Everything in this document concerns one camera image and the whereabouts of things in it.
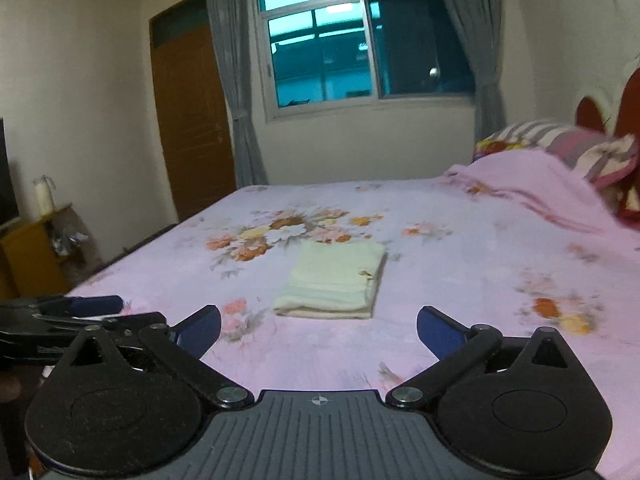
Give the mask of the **person's hand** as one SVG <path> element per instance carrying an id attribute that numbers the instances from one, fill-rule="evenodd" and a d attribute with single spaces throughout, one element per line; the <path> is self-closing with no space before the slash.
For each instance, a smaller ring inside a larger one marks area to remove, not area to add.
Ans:
<path id="1" fill-rule="evenodd" d="M 0 403 L 6 404 L 23 395 L 23 377 L 20 373 L 2 373 L 0 375 Z"/>

